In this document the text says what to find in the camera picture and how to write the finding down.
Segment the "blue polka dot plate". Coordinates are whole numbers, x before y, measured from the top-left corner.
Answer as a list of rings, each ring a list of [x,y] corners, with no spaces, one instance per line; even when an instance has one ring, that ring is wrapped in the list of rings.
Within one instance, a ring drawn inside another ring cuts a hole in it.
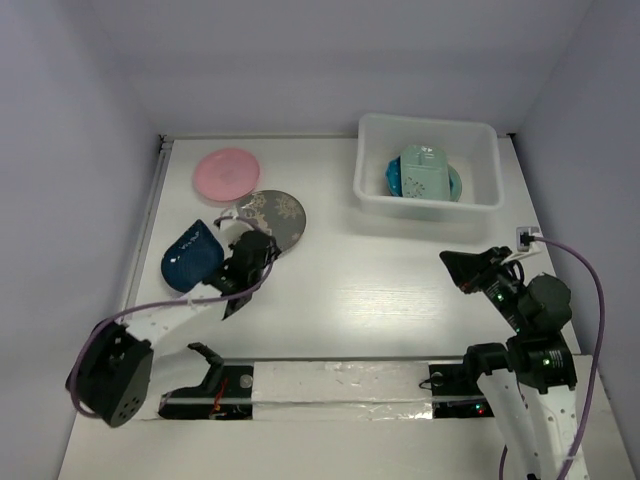
[[[385,170],[386,185],[394,197],[402,197],[402,177],[400,158],[391,160]]]

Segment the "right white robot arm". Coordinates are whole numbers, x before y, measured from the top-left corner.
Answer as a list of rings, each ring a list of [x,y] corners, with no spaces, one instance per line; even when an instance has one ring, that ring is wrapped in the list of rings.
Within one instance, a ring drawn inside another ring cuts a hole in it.
[[[481,392],[520,479],[587,479],[582,439],[589,410],[576,408],[578,377],[562,334],[571,292],[558,278],[524,279],[522,260],[539,253],[534,237],[517,250],[445,250],[439,258],[464,294],[482,293],[513,329],[505,343],[468,347],[462,384]]]

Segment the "green flower round plate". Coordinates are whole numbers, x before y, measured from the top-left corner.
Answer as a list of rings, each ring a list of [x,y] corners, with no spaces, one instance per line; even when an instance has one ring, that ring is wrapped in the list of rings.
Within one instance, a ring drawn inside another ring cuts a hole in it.
[[[463,191],[461,177],[458,171],[452,166],[448,166],[450,201],[458,202]]]

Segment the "green rectangular glass plate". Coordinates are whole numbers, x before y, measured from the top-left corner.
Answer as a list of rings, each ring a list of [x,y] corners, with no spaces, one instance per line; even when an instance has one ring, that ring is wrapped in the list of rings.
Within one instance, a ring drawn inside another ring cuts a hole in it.
[[[448,201],[450,184],[446,153],[427,145],[409,145],[400,154],[402,196]]]

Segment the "dark blue leaf plate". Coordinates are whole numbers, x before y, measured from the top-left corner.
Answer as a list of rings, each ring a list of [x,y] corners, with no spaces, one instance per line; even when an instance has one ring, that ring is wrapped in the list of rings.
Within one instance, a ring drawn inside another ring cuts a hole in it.
[[[189,292],[224,261],[225,253],[210,228],[196,220],[164,253],[160,269],[165,283]]]

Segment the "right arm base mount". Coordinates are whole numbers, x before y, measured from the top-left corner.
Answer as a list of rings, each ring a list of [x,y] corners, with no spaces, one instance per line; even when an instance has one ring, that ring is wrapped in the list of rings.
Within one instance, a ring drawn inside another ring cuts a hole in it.
[[[430,364],[429,375],[419,387],[432,394],[435,419],[491,418],[493,411],[477,381],[481,374],[509,367],[503,344],[472,345],[459,363]]]

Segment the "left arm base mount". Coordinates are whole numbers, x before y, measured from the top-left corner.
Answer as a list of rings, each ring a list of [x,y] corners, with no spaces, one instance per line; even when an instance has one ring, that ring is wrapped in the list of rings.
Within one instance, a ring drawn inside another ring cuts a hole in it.
[[[163,394],[158,415],[165,420],[251,420],[254,365],[227,365],[200,342],[188,348],[201,355],[209,368],[198,385]]]

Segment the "grey reindeer plate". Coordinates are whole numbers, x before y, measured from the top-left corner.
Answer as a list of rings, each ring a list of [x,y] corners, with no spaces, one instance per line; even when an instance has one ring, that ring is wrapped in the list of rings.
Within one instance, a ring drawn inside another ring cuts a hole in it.
[[[301,239],[307,223],[302,204],[291,194],[280,190],[253,192],[234,204],[242,217],[271,235],[282,253]]]

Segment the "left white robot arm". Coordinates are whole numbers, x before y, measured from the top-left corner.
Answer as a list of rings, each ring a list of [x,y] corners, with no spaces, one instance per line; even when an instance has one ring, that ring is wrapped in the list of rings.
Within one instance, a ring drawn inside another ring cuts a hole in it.
[[[223,392],[224,361],[206,345],[206,333],[251,301],[280,253],[272,236],[246,231],[230,256],[183,297],[134,306],[98,323],[65,384],[76,412],[111,428],[124,425],[146,400],[155,361],[183,350],[204,359],[189,367],[183,392]]]

